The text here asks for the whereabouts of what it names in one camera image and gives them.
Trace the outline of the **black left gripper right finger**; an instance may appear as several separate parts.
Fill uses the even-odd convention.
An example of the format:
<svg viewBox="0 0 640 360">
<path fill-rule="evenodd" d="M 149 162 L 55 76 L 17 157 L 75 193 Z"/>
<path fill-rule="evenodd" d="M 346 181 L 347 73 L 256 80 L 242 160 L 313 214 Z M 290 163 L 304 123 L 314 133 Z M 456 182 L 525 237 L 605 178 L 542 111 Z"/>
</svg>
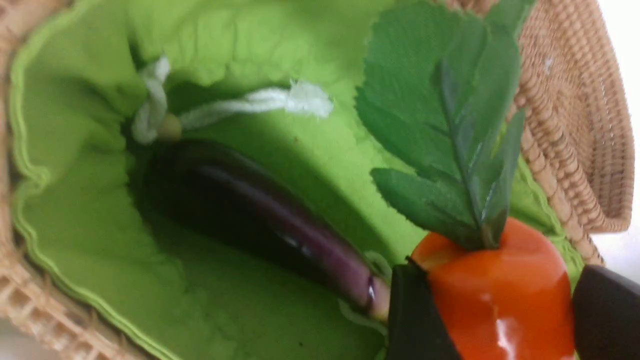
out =
<svg viewBox="0 0 640 360">
<path fill-rule="evenodd" d="M 573 293 L 574 341 L 581 360 L 640 358 L 640 285 L 587 265 Z"/>
</svg>

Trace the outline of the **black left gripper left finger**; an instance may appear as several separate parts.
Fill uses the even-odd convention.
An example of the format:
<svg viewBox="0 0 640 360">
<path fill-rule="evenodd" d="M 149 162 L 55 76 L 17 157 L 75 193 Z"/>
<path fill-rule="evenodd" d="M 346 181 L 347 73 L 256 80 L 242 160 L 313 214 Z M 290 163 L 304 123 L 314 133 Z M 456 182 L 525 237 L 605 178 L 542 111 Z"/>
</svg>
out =
<svg viewBox="0 0 640 360">
<path fill-rule="evenodd" d="M 435 304 L 428 273 L 411 257 L 391 272 L 387 360 L 460 360 Z"/>
</svg>

